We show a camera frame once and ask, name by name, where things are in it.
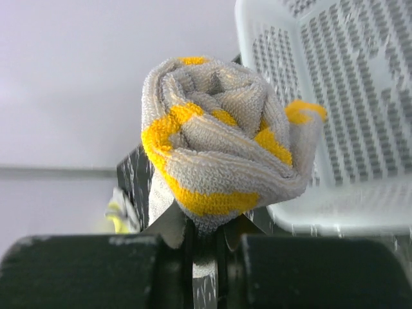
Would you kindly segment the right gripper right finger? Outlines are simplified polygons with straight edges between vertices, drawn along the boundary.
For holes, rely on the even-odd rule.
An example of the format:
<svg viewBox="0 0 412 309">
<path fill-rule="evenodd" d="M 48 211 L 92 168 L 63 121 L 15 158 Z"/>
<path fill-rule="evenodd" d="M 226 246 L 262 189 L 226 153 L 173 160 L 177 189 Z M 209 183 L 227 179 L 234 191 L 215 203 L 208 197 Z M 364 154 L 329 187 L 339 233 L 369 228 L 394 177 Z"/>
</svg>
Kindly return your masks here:
<svg viewBox="0 0 412 309">
<path fill-rule="evenodd" d="M 372 239 L 267 235 L 246 216 L 216 233 L 219 308 L 410 308 L 411 282 Z"/>
</svg>

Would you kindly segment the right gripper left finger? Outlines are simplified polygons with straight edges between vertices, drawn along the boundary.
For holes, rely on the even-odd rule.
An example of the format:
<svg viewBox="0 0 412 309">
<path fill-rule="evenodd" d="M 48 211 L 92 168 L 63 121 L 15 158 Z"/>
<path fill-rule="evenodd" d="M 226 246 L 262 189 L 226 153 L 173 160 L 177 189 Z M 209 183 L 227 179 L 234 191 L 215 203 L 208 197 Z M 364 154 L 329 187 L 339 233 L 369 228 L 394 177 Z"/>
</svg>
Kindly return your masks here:
<svg viewBox="0 0 412 309">
<path fill-rule="evenodd" d="M 193 236 L 172 204 L 138 234 L 18 239 L 1 260 L 1 307 L 192 308 Z"/>
</svg>

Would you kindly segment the orange towel with grey pattern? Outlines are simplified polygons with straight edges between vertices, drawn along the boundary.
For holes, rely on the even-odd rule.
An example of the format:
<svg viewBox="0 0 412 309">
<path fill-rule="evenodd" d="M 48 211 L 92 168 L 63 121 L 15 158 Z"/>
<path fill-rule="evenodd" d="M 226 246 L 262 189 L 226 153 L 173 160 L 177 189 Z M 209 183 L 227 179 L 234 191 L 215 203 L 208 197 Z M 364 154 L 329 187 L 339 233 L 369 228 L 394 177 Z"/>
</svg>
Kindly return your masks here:
<svg viewBox="0 0 412 309">
<path fill-rule="evenodd" d="M 327 112 L 284 106 L 260 75 L 210 57 L 167 59 L 142 88 L 141 141 L 202 234 L 302 195 Z"/>
</svg>

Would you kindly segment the yellow and grey towel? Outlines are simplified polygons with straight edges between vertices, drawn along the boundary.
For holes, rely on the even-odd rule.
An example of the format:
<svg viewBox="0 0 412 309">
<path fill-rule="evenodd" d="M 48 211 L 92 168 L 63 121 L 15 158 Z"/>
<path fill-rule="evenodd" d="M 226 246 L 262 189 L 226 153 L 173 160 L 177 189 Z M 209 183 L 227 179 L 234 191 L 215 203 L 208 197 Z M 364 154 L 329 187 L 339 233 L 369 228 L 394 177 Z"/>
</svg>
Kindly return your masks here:
<svg viewBox="0 0 412 309">
<path fill-rule="evenodd" d="M 139 233 L 139 215 L 125 192 L 115 187 L 105 217 L 112 221 L 116 234 Z"/>
</svg>

